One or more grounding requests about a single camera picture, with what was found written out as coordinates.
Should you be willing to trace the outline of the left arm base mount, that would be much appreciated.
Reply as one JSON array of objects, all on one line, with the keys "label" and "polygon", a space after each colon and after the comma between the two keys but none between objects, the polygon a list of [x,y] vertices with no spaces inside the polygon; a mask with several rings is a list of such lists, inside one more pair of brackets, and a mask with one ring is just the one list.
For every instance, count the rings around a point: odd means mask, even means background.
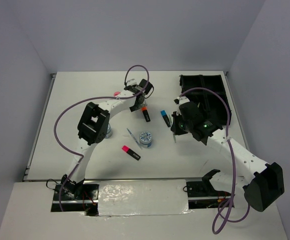
[{"label": "left arm base mount", "polygon": [[78,193],[70,193],[62,184],[50,178],[45,186],[53,191],[51,212],[82,212],[85,216],[96,217],[99,215],[98,197],[99,184],[87,183],[78,187]]}]

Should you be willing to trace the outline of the blue highlighter marker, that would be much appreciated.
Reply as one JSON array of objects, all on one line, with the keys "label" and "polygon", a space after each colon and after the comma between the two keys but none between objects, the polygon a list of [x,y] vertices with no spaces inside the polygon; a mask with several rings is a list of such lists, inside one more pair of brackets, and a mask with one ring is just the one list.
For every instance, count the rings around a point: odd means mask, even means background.
[{"label": "blue highlighter marker", "polygon": [[161,110],[161,111],[160,111],[160,114],[161,114],[161,116],[162,116],[162,118],[163,118],[165,124],[167,125],[167,127],[170,128],[170,127],[171,127],[171,122],[170,122],[170,119],[169,119],[169,117],[168,117],[166,111],[165,111],[165,110]]}]

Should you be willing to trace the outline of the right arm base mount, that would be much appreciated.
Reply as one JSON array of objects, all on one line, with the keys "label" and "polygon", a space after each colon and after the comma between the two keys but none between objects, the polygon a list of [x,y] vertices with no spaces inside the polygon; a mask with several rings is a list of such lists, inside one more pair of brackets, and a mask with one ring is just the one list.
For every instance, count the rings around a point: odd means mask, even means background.
[{"label": "right arm base mount", "polygon": [[230,198],[231,191],[216,190],[212,186],[211,180],[220,172],[218,169],[213,169],[200,180],[186,181],[182,190],[187,193],[190,210],[218,208],[219,203]]}]

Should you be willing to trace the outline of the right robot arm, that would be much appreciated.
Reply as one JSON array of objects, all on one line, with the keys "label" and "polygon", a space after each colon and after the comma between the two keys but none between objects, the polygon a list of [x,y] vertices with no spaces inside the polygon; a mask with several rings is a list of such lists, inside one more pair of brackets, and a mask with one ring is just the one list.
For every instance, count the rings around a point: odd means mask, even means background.
[{"label": "right robot arm", "polygon": [[226,133],[226,129],[212,118],[204,118],[198,104],[187,97],[174,100],[177,110],[172,113],[170,130],[176,136],[192,137],[220,153],[240,171],[247,184],[243,186],[244,198],[256,211],[263,212],[284,192],[282,167],[258,158]]}]

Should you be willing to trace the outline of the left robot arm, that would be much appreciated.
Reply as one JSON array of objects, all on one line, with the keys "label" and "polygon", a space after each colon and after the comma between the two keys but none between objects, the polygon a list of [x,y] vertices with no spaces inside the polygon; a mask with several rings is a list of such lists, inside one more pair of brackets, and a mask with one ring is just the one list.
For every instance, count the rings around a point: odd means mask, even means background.
[{"label": "left robot arm", "polygon": [[86,168],[96,146],[102,142],[108,131],[110,119],[118,113],[130,110],[134,112],[146,105],[146,96],[153,85],[142,79],[139,84],[129,80],[124,90],[101,103],[89,102],[77,125],[78,142],[69,170],[61,179],[62,191],[71,199],[82,196]]}]

